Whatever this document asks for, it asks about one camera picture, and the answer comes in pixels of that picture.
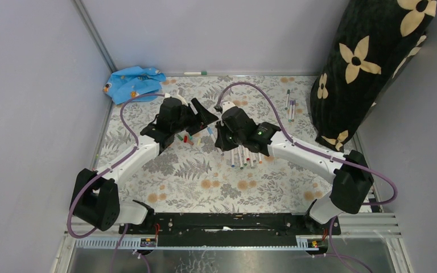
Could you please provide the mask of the green cap red-end marker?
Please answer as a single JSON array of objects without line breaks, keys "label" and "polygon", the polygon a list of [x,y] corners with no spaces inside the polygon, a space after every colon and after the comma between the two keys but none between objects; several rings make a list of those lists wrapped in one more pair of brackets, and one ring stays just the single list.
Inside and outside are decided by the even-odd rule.
[{"label": "green cap red-end marker", "polygon": [[246,149],[246,147],[242,147],[242,149],[243,149],[244,163],[247,163],[250,160],[248,155],[248,150]]}]

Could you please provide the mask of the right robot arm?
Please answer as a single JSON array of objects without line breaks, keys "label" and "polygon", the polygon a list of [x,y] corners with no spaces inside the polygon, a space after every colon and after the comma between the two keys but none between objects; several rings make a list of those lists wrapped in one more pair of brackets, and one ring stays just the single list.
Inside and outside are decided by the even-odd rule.
[{"label": "right robot arm", "polygon": [[307,232],[318,234],[334,216],[359,212],[374,182],[364,170],[367,164],[363,154],[355,150],[349,154],[332,152],[288,138],[280,127],[268,122],[255,123],[242,108],[229,101],[216,110],[221,113],[221,121],[216,123],[217,148],[230,151],[242,146],[253,154],[284,159],[332,185],[331,191],[308,209],[303,220]]}]

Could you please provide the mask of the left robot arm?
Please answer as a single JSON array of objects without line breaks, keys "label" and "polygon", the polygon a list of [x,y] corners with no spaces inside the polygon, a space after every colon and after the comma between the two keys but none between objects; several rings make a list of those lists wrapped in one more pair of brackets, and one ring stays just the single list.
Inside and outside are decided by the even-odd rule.
[{"label": "left robot arm", "polygon": [[154,226],[153,209],[140,201],[122,203],[119,189],[143,165],[158,157],[186,131],[194,135],[218,121],[197,99],[165,97],[159,113],[139,134],[131,132],[135,142],[105,167],[93,171],[84,168],[76,178],[69,218],[77,217],[92,225],[93,230],[107,231],[114,224],[132,224],[141,234]]}]

